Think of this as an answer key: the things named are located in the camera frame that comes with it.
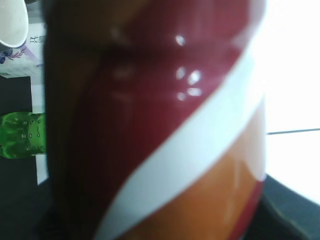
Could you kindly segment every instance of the green toy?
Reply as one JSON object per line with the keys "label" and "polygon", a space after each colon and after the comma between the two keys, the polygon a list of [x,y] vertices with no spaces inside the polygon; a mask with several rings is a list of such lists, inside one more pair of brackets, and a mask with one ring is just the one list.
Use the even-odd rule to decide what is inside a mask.
{"label": "green toy", "polygon": [[44,113],[12,112],[0,117],[0,156],[23,159],[46,153]]}

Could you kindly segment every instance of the red stripe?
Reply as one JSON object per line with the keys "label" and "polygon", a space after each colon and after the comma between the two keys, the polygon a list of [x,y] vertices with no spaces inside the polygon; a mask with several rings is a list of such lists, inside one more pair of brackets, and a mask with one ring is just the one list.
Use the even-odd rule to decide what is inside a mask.
{"label": "red stripe", "polygon": [[[134,169],[222,83],[242,52],[232,39],[248,26],[249,7],[250,0],[153,0],[129,25],[136,46],[160,50],[163,42],[165,49],[109,52],[82,99],[69,141],[65,189],[79,218],[76,225],[97,224]],[[177,43],[169,39],[180,33],[187,44],[172,52]],[[186,72],[178,80],[181,67]],[[129,74],[119,76],[123,68]],[[201,80],[191,86],[193,71],[201,73]],[[188,95],[189,88],[200,89],[201,96]]]}
{"label": "red stripe", "polygon": [[228,240],[238,240],[240,237],[245,233],[247,227],[249,226],[257,205],[260,200],[261,192],[264,186],[264,182],[257,181],[254,190],[248,199],[248,202],[246,203],[234,229],[232,230]]}

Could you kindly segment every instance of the orange stripe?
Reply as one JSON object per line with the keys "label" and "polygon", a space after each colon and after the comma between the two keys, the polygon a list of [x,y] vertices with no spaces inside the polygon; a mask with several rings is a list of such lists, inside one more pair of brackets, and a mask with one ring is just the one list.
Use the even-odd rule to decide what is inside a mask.
{"label": "orange stripe", "polygon": [[252,174],[255,166],[248,167],[252,156],[260,156],[255,161],[264,165],[263,112],[261,106],[243,134],[201,179],[118,240],[227,239],[258,182]]}

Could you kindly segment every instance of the white mug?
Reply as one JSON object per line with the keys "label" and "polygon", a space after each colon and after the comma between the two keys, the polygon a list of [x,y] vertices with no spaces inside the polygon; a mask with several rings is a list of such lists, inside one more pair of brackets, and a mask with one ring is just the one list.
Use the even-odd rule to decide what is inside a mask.
{"label": "white mug", "polygon": [[0,52],[18,48],[27,39],[28,12],[24,0],[0,0]]}

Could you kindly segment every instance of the white stripe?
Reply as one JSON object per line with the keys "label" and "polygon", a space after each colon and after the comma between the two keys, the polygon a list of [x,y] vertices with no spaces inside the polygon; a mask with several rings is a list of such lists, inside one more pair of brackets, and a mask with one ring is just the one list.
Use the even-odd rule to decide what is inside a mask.
{"label": "white stripe", "polygon": [[225,82],[128,178],[96,240],[114,240],[201,177],[245,129],[263,97],[244,53]]}

